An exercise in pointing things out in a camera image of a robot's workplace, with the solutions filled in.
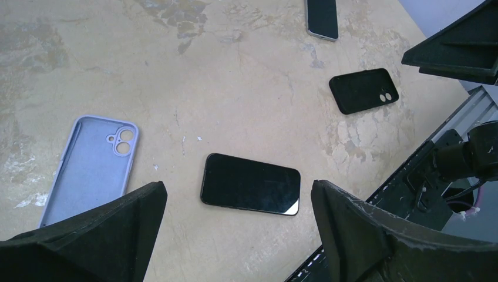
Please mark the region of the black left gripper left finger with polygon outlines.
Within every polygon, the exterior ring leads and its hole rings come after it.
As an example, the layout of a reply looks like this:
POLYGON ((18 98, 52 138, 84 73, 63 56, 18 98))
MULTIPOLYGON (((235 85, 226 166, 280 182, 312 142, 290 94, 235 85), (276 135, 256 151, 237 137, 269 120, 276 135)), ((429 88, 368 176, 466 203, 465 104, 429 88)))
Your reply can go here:
POLYGON ((143 281, 167 202, 151 182, 1 242, 2 281, 143 281))

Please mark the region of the silver-edged smartphone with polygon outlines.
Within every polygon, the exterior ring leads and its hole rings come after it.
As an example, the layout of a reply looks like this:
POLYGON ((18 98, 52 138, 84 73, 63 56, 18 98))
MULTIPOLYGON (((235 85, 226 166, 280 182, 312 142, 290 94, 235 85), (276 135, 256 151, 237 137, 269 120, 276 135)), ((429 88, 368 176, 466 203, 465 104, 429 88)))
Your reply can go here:
POLYGON ((339 38, 335 0, 306 0, 305 19, 307 32, 311 36, 328 41, 339 38))

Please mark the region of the black phone case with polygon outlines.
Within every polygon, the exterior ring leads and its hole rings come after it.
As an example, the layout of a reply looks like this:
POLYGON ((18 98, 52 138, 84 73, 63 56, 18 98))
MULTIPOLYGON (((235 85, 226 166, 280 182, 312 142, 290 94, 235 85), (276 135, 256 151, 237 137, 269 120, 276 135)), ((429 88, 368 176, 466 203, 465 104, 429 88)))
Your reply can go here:
POLYGON ((347 73, 331 78, 329 88, 341 113, 351 115, 394 103, 399 93, 384 68, 347 73))

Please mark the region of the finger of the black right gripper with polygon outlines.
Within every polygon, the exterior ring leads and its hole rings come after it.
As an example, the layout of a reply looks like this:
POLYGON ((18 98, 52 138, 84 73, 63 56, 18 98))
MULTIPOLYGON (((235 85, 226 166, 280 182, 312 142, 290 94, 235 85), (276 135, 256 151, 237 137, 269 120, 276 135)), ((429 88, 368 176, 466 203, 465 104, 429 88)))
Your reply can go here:
POLYGON ((497 1, 484 1, 403 54, 420 73, 497 85, 497 1))

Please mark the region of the lavender phone case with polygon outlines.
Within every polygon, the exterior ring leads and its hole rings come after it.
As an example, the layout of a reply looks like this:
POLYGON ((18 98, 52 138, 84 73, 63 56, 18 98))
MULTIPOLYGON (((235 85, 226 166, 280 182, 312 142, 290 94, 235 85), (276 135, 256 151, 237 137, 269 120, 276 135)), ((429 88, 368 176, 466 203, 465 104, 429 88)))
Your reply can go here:
POLYGON ((84 115, 73 124, 38 226, 43 228, 112 202, 126 193, 139 128, 84 115))

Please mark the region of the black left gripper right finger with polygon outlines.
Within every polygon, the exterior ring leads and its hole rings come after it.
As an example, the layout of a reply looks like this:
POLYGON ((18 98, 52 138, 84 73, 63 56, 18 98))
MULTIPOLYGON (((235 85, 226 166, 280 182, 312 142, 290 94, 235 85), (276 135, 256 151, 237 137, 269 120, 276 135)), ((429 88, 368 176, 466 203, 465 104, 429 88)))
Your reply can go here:
POLYGON ((332 281, 496 281, 497 244, 445 234, 327 180, 311 201, 332 281))

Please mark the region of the black smartphone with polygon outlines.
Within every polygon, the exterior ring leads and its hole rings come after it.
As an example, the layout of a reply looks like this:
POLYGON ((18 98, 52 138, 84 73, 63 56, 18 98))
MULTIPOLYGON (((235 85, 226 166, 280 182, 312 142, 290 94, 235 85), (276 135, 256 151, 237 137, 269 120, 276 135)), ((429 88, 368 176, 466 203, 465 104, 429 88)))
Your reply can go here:
POLYGON ((300 188, 301 175, 296 169, 211 153, 206 158, 200 199, 212 206, 295 216, 300 188))

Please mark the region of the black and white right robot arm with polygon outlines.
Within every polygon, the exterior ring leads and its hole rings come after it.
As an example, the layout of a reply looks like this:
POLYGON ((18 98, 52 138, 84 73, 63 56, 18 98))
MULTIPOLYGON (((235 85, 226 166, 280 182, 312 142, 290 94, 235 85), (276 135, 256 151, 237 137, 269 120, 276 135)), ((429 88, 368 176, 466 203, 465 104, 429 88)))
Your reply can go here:
MULTIPOLYGON (((488 85, 497 84, 497 1, 484 1, 460 19, 406 51, 402 64, 420 73, 488 85)), ((454 129, 448 143, 435 145, 406 175, 414 206, 427 212, 497 180, 497 122, 469 130, 467 140, 454 129)))

